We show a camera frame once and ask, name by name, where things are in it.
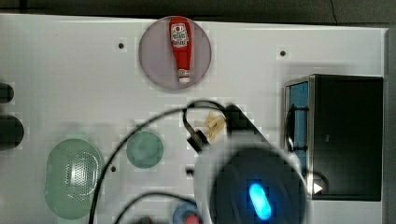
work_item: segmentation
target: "blue light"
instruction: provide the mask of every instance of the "blue light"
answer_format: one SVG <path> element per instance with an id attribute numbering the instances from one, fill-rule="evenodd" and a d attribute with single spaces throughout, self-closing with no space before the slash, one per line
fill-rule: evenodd
<path id="1" fill-rule="evenodd" d="M 258 184 L 252 184 L 248 190 L 250 199 L 253 202 L 254 210 L 261 220 L 268 220 L 271 217 L 271 206 L 265 196 L 264 189 Z"/>

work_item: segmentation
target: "green mesh cup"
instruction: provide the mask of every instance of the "green mesh cup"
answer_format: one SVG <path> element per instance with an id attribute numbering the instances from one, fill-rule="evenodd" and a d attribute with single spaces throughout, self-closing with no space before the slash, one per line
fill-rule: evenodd
<path id="1" fill-rule="evenodd" d="M 128 141 L 126 155 L 131 164 L 138 168 L 153 167 L 163 157 L 163 141 L 152 132 L 136 133 Z"/>
<path id="2" fill-rule="evenodd" d="M 58 144 L 47 160 L 45 198 L 50 210 L 65 219 L 88 215 L 102 163 L 100 152 L 86 141 Z"/>

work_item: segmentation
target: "bottle label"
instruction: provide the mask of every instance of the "bottle label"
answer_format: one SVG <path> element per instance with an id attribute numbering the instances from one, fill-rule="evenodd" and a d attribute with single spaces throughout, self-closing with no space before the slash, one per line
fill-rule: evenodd
<path id="1" fill-rule="evenodd" d="M 175 48 L 183 48 L 187 46 L 189 36 L 187 35 L 184 23 L 172 24 L 172 43 Z"/>
<path id="2" fill-rule="evenodd" d="M 189 77 L 190 71 L 185 69 L 178 69 L 177 70 L 178 77 Z"/>

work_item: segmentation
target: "ketchup bottle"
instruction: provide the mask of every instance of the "ketchup bottle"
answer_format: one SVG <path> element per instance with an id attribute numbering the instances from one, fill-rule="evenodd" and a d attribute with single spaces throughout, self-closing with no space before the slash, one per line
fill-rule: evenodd
<path id="1" fill-rule="evenodd" d="M 177 64 L 178 80 L 183 84 L 189 83 L 192 39 L 187 19 L 173 17 L 169 21 L 169 35 Z"/>

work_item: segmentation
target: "white tabletop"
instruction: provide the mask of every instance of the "white tabletop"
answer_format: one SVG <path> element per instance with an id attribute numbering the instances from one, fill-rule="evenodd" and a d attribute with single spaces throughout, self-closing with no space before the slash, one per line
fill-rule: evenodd
<path id="1" fill-rule="evenodd" d="M 15 90 L 14 100 L 0 110 L 19 118 L 26 131 L 18 148 L 0 151 L 1 224 L 57 223 L 44 200 L 46 162 L 67 137 L 88 139 L 106 157 L 134 122 L 208 98 L 240 105 L 262 134 L 281 146 L 285 81 L 314 73 L 384 75 L 385 29 L 197 22 L 213 49 L 205 79 L 184 91 L 165 91 L 145 77 L 137 58 L 140 37 L 153 22 L 0 15 L 0 81 Z M 165 140 L 163 160 L 142 171 L 121 152 L 117 172 L 106 178 L 98 223 L 111 223 L 128 200 L 150 189 L 193 194 L 185 165 L 193 164 L 196 154 L 180 116 L 151 128 Z M 168 220 L 172 206 L 151 199 L 128 216 Z M 311 215 L 313 223 L 374 224 L 381 223 L 381 212 L 381 202 L 317 202 Z"/>

